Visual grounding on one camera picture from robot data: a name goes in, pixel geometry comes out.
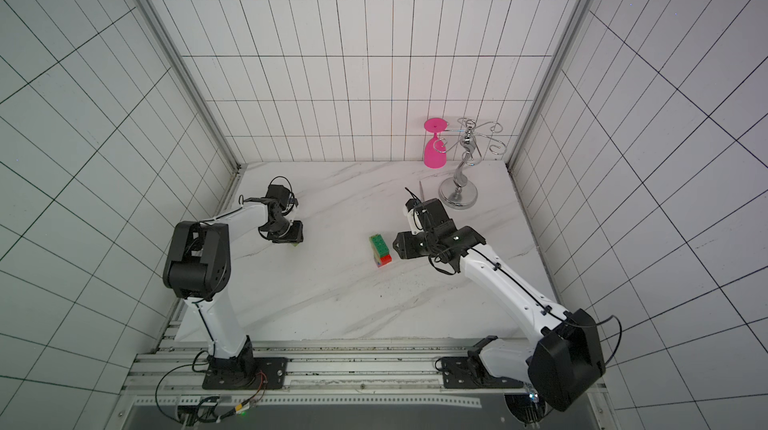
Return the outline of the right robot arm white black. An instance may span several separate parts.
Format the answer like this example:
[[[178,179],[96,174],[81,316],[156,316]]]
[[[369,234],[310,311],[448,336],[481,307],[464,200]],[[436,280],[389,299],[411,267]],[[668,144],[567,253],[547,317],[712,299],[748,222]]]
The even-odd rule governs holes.
[[[442,357],[437,368],[447,389],[507,389],[507,406],[525,423],[549,410],[563,412],[606,372],[599,322],[571,312],[519,276],[469,226],[456,227],[437,199],[411,197],[409,230],[393,248],[403,260],[424,258],[438,272],[464,276],[495,297],[523,333],[521,340],[489,335],[463,357]]]

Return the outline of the pink wine glass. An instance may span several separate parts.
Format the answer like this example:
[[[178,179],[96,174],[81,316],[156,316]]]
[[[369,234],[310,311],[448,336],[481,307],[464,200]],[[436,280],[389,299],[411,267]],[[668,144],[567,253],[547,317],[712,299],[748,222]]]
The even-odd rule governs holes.
[[[423,163],[430,169],[441,169],[447,163],[447,148],[441,134],[448,128],[448,123],[441,118],[431,118],[424,124],[425,131],[431,135],[423,152]]]

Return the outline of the dark green lego brick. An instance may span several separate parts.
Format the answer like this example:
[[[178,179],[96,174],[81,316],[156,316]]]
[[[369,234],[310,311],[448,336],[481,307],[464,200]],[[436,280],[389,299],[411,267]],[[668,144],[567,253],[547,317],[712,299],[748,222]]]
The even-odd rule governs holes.
[[[375,234],[369,238],[369,243],[373,253],[377,258],[383,258],[389,255],[389,248],[380,234]]]

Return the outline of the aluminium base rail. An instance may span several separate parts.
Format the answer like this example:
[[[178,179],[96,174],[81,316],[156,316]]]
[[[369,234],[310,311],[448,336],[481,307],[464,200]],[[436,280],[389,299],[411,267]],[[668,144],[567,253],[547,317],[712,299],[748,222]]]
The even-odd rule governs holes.
[[[166,342],[138,356],[123,391],[187,405],[192,396],[229,403],[255,392],[269,400],[313,395],[528,394],[544,396],[528,374],[493,377],[480,366],[478,339],[257,342],[245,376],[210,369],[196,343]]]

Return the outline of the red lego brick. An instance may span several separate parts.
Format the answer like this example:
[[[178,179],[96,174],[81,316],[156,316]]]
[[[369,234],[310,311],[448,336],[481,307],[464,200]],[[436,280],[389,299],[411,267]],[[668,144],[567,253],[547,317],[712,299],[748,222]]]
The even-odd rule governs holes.
[[[376,265],[378,267],[382,267],[384,265],[387,265],[392,262],[392,257],[390,255],[385,255],[383,257],[378,257],[376,259]]]

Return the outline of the chrome glass holder stand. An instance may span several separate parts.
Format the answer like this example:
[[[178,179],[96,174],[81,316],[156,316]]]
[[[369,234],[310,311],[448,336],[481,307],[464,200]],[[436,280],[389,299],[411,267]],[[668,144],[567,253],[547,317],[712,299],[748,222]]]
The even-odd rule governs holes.
[[[496,156],[503,156],[507,145],[496,137],[504,129],[498,122],[478,123],[476,120],[461,117],[457,123],[459,129],[456,146],[462,149],[461,160],[453,175],[441,183],[438,196],[443,204],[452,209],[468,210],[476,204],[479,197],[477,186],[466,175],[469,168],[479,165],[484,159],[478,139],[485,139],[488,142],[488,150]]]

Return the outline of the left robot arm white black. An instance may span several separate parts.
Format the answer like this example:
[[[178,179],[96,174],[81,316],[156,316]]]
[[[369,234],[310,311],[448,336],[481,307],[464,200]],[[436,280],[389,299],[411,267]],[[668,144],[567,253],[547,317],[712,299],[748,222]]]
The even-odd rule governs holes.
[[[272,244],[303,242],[303,223],[290,218],[298,199],[289,180],[273,178],[262,197],[242,198],[219,216],[175,225],[162,280],[197,315],[207,337],[205,390],[280,388],[282,359],[258,359],[237,321],[227,290],[232,274],[231,243],[254,231]]]

